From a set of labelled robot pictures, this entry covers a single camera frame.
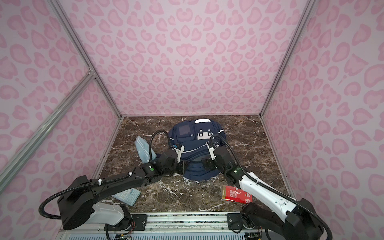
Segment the teal water bottle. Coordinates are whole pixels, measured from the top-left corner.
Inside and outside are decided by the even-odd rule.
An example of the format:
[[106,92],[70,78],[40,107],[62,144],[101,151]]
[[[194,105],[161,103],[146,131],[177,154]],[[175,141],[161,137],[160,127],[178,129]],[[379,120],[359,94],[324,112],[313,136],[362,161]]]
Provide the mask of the teal water bottle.
[[149,163],[157,157],[153,149],[149,151],[149,143],[142,137],[137,136],[135,146],[142,163]]

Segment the navy blue student backpack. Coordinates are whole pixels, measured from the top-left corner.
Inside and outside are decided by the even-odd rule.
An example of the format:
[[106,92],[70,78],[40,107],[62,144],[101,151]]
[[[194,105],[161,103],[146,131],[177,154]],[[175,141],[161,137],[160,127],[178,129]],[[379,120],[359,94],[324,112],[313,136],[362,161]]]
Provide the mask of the navy blue student backpack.
[[184,178],[191,181],[207,181],[219,174],[218,170],[207,171],[202,160],[209,159],[210,154],[206,143],[212,135],[218,134],[224,139],[226,134],[220,123],[211,119],[184,121],[174,125],[169,131],[172,145],[180,144],[185,147],[182,161],[190,162]]

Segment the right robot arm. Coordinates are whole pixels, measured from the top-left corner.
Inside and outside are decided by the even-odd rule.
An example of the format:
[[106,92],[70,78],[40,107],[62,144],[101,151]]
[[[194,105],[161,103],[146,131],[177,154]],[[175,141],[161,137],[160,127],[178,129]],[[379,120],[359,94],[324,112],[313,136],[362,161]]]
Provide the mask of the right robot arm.
[[226,147],[208,146],[210,157],[203,164],[223,173],[227,182],[250,194],[268,207],[249,203],[241,211],[245,228],[260,227],[286,240],[319,240],[326,228],[308,201],[297,201],[267,185],[242,168]]

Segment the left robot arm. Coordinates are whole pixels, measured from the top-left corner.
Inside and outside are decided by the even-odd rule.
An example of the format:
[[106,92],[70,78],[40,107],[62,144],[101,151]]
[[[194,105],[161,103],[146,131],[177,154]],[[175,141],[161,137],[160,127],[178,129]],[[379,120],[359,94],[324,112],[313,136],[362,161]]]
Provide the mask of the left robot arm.
[[90,180],[86,176],[76,178],[58,199],[64,230],[73,230],[86,223],[105,224],[109,231],[132,228],[133,219],[127,207],[100,202],[120,192],[154,184],[166,176],[183,174],[188,165],[178,160],[175,150],[168,150],[128,173]]

